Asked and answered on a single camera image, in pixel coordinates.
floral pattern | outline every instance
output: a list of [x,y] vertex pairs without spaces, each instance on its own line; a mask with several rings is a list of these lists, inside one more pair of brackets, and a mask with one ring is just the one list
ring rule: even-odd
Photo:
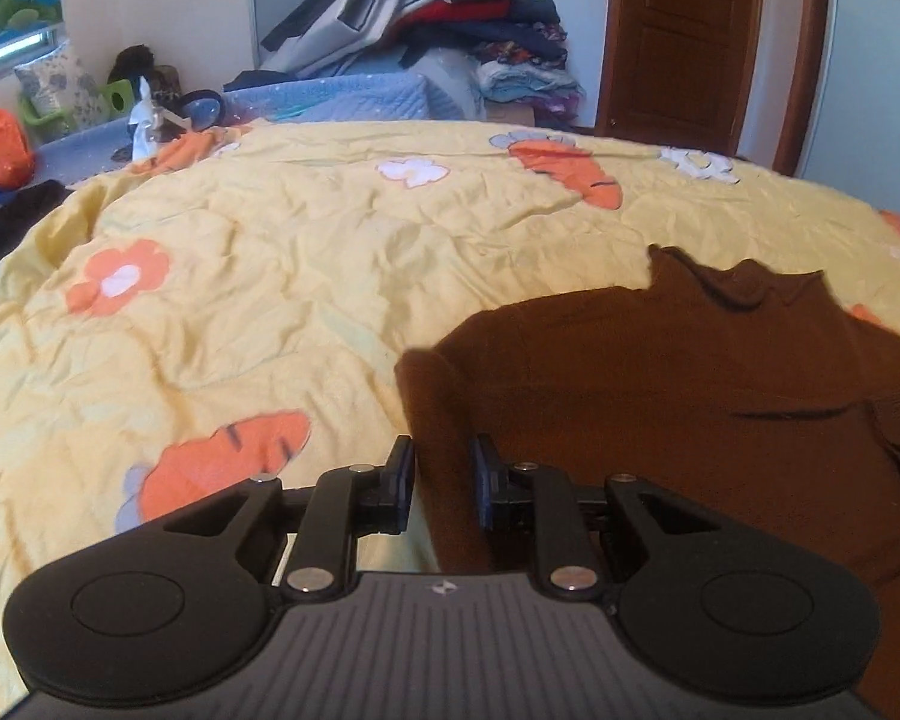
[[416,189],[427,184],[436,184],[442,178],[449,175],[443,165],[437,165],[431,159],[394,159],[389,162],[381,162],[377,166],[377,172],[391,181],[403,181],[407,189]]
[[93,76],[83,69],[70,41],[15,71],[39,116],[70,111],[77,129],[94,127],[110,118],[106,100]]
[[83,269],[87,281],[67,292],[71,314],[110,317],[141,292],[159,288],[170,271],[170,257],[154,241],[135,242],[126,251],[98,251]]
[[736,184],[740,180],[733,174],[733,161],[722,154],[693,148],[663,148],[660,159],[674,163],[677,170],[693,178],[712,178],[725,184]]

pile of clothes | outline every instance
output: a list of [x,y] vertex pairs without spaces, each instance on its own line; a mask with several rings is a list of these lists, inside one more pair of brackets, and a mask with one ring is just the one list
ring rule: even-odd
[[479,63],[487,100],[570,121],[583,91],[567,73],[565,40],[552,0],[305,0],[261,42],[272,52],[261,71],[226,88],[405,70],[454,50]]
[[70,190],[58,181],[26,187],[0,201],[0,261],[15,250],[39,220],[63,203]]

bed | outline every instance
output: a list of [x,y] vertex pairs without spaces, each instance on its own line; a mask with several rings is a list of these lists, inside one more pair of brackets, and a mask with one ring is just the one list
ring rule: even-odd
[[[900,333],[900,220],[712,155],[477,122],[259,124],[186,170],[83,184],[0,264],[0,712],[24,690],[1,636],[24,576],[255,471],[295,487],[381,463],[407,427],[402,351],[481,309],[645,287],[654,242],[824,269]],[[419,507],[360,565],[434,568]]]

pillow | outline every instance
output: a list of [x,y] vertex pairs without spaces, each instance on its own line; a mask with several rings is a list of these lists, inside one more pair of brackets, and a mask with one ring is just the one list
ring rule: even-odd
[[83,69],[69,40],[14,71],[37,116],[69,111],[77,129],[103,124],[110,118],[106,100],[93,76]]

